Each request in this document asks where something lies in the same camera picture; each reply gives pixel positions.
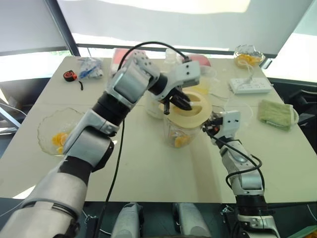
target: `blender lid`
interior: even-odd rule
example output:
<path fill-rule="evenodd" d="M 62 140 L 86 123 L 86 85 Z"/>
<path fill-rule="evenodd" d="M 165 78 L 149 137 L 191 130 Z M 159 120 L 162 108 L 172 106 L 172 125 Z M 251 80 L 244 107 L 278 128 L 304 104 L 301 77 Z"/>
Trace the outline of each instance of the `blender lid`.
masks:
<path fill-rule="evenodd" d="M 196 128 L 202 125 L 211 115 L 211 104 L 208 99 L 194 91 L 184 91 L 192 102 L 192 110 L 185 111 L 170 103 L 169 115 L 166 117 L 182 128 Z"/>

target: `white table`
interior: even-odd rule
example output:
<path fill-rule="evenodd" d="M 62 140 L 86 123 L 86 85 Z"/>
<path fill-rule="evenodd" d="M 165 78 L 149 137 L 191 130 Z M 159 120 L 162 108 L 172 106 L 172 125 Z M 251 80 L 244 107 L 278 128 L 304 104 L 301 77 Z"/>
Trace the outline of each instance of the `white table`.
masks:
<path fill-rule="evenodd" d="M 43 118 L 67 107 L 85 112 L 102 94 L 110 59 L 104 60 L 105 77 L 84 82 L 84 91 L 80 91 L 77 82 L 68 83 L 62 78 L 70 69 L 78 72 L 77 59 L 64 59 L 0 159 L 0 197 L 14 197 L 34 186 L 61 160 L 44 153 L 38 145 L 37 127 Z M 223 97 L 229 95 L 230 78 L 247 75 L 231 59 L 211 59 L 211 62 L 217 70 L 217 79 L 222 82 L 217 84 L 217 94 Z M 155 63 L 161 65 L 162 61 L 155 60 Z M 255 69 L 255 76 L 264 77 L 260 68 Z M 214 105 L 225 104 L 214 96 L 211 99 Z M 237 102 L 236 108 L 241 110 L 245 110 L 246 103 L 253 111 L 254 116 L 238 136 L 263 161 L 267 202 L 315 201 L 315 152 L 298 126 L 285 132 L 259 122 L 256 115 L 262 99 L 281 102 L 274 90 L 268 94 L 231 96 L 230 101 L 232 105 Z M 120 135 L 121 131 L 113 140 L 120 141 Z M 90 176 L 86 200 L 105 199 L 118 149 L 117 145 L 104 169 Z M 121 163 L 110 200 L 233 203 L 234 195 L 224 181 L 226 175 L 218 148 L 202 132 L 187 147 L 175 149 L 166 145 L 162 121 L 146 114 L 142 98 L 126 118 Z"/>

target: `folded cloth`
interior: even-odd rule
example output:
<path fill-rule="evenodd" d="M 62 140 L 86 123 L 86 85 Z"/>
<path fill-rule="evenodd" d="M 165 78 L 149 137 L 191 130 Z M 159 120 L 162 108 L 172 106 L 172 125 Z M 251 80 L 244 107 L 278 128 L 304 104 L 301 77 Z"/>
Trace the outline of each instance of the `folded cloth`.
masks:
<path fill-rule="evenodd" d="M 298 114 L 293 105 L 262 100 L 259 105 L 258 118 L 282 130 L 290 130 L 298 123 Z"/>

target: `power strip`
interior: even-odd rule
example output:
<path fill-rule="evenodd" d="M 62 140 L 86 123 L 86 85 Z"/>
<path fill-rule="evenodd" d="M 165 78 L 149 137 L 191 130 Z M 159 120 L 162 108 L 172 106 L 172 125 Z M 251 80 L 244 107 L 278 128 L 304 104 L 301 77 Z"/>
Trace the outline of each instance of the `power strip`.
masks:
<path fill-rule="evenodd" d="M 231 78 L 229 85 L 234 94 L 243 93 L 268 93 L 272 86 L 266 78 L 252 78 L 248 83 L 245 83 L 245 78 Z"/>

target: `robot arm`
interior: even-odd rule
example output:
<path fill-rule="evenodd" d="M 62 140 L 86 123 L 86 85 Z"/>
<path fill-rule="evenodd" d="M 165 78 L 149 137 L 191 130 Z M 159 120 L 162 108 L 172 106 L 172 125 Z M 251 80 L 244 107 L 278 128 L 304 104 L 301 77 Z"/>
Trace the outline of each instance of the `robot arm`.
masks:
<path fill-rule="evenodd" d="M 165 105 L 190 110 L 181 87 L 199 83 L 197 61 L 186 62 L 165 76 L 144 55 L 134 51 L 124 67 L 109 81 L 103 95 L 88 110 L 64 145 L 64 160 L 36 185 L 0 233 L 0 238 L 72 238 L 79 230 L 90 173 L 109 159 L 121 122 L 146 90 Z"/>
<path fill-rule="evenodd" d="M 231 111 L 213 114 L 203 127 L 203 131 L 211 137 L 212 143 L 219 147 L 222 163 L 229 174 L 255 167 L 244 156 L 232 149 L 252 158 L 241 142 L 234 138 L 239 125 L 240 112 Z M 280 238 L 272 211 L 268 209 L 264 199 L 264 188 L 259 171 L 253 170 L 230 176 L 230 184 L 237 202 L 238 222 L 242 228 L 238 237 Z"/>

